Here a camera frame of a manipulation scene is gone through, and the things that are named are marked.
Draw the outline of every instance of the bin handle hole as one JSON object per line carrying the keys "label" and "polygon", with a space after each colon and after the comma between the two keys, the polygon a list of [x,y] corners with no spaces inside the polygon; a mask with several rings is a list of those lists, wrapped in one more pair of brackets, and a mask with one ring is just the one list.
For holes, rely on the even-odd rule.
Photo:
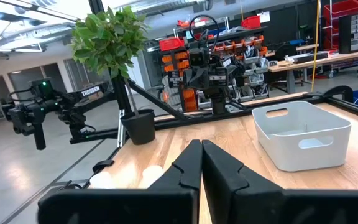
{"label": "bin handle hole", "polygon": [[285,116],[287,114],[288,114],[288,109],[280,108],[280,109],[267,111],[266,112],[266,117],[274,118],[274,117],[277,117],[277,116]]}
{"label": "bin handle hole", "polygon": [[320,138],[310,138],[304,139],[299,142],[299,148],[301,149],[311,149],[316,147],[329,146],[334,142],[334,137],[325,136]]}

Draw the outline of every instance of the black plant pot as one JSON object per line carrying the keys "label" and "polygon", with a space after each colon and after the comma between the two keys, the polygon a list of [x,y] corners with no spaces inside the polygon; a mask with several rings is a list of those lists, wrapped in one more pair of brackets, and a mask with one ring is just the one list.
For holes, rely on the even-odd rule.
{"label": "black plant pot", "polygon": [[155,139],[154,110],[139,110],[139,117],[134,112],[121,117],[122,125],[135,145],[146,144]]}

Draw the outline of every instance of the yellow cable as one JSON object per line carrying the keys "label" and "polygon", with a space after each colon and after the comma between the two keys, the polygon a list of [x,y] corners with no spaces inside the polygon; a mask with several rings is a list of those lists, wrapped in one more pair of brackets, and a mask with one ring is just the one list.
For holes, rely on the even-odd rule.
{"label": "yellow cable", "polygon": [[318,21],[320,17],[320,0],[317,0],[317,18],[316,18],[316,45],[314,47],[314,62],[313,62],[313,78],[311,81],[311,92],[314,90],[314,76],[316,75],[316,58],[317,58],[317,43],[318,43]]}
{"label": "yellow cable", "polygon": [[240,0],[240,9],[241,9],[241,21],[244,20],[244,16],[242,15],[242,4],[241,4],[242,0]]}

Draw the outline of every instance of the green leaves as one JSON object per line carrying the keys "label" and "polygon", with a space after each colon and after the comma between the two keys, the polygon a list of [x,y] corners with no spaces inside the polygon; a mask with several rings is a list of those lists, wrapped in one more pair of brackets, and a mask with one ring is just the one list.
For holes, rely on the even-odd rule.
{"label": "green leaves", "polygon": [[86,27],[91,31],[91,32],[97,32],[98,31],[98,27],[96,26],[96,23],[94,22],[94,20],[92,20],[90,17],[87,17],[85,19],[85,24]]}
{"label": "green leaves", "polygon": [[121,44],[117,47],[117,55],[123,56],[126,53],[127,47],[124,44]]}
{"label": "green leaves", "polygon": [[131,57],[144,48],[145,15],[136,17],[131,7],[97,15],[88,14],[85,22],[76,21],[73,31],[73,58],[89,69],[102,74],[109,70],[111,77],[129,78],[128,68],[134,67]]}

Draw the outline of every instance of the gray floor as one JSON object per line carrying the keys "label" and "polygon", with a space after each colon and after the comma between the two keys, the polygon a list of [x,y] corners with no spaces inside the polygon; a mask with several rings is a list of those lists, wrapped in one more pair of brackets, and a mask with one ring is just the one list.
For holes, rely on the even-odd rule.
{"label": "gray floor", "polygon": [[[348,73],[332,79],[316,80],[315,91],[324,91],[338,85],[349,85],[358,90],[357,75]],[[310,89],[309,84],[304,87],[296,86],[297,92]],[[270,92],[270,96],[284,94],[279,90]],[[135,100],[138,108],[154,108],[155,114],[166,113],[139,95],[135,96]],[[113,101],[86,115],[87,123],[97,129],[116,127],[118,106]],[[39,197],[29,201],[32,196],[42,196],[51,185],[58,185],[63,181],[88,179],[92,175],[92,166],[107,158],[116,148],[115,139],[107,139],[101,144],[100,141],[94,141],[70,145],[68,127],[55,114],[48,114],[44,122],[44,133],[47,148],[38,151],[32,136],[16,135],[11,123],[0,120],[0,223],[36,223]]]}

